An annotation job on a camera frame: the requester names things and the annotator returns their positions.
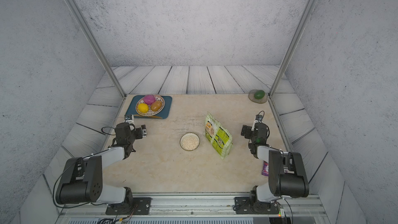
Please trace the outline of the green oats bag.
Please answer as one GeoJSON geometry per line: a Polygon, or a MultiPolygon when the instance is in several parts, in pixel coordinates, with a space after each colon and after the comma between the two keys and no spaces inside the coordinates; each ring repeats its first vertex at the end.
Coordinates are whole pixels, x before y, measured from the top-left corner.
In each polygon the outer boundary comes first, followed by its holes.
{"type": "Polygon", "coordinates": [[[208,113],[205,118],[205,137],[221,159],[230,154],[233,146],[232,135],[211,113],[208,113]]]}

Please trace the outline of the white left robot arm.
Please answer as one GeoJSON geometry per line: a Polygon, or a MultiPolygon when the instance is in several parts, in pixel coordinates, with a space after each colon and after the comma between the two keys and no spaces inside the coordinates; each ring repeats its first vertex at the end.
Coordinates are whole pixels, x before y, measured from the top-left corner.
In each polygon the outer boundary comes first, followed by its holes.
{"type": "Polygon", "coordinates": [[[68,159],[53,187],[55,205],[119,204],[127,190],[103,184],[103,170],[127,159],[134,152],[133,144],[141,136],[141,129],[123,122],[115,128],[115,138],[106,150],[86,157],[68,159]]]}

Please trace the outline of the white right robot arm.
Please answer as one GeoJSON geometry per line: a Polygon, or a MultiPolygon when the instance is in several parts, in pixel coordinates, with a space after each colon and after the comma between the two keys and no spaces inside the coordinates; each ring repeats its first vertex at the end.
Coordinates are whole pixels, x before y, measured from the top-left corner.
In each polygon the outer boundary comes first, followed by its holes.
{"type": "Polygon", "coordinates": [[[249,140],[250,153],[268,164],[268,182],[253,188],[254,201],[271,203],[284,196],[306,198],[309,183],[301,154],[269,146],[270,131],[264,123],[254,123],[242,131],[246,131],[242,135],[249,140]]]}

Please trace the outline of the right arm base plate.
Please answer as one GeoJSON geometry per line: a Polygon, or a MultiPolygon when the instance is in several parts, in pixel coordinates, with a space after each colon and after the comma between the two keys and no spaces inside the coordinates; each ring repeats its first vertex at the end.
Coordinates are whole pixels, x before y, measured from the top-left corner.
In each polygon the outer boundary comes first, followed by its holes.
{"type": "Polygon", "coordinates": [[[248,197],[235,197],[233,210],[238,215],[278,215],[280,213],[277,200],[279,197],[270,192],[259,194],[257,187],[254,187],[248,197]]]}

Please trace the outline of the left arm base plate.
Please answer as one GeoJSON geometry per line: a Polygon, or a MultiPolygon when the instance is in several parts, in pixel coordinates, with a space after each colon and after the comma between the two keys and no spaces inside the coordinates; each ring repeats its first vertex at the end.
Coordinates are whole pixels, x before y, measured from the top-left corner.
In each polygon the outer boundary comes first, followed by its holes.
{"type": "Polygon", "coordinates": [[[152,198],[133,197],[118,204],[109,204],[105,215],[149,215],[152,198]]]}

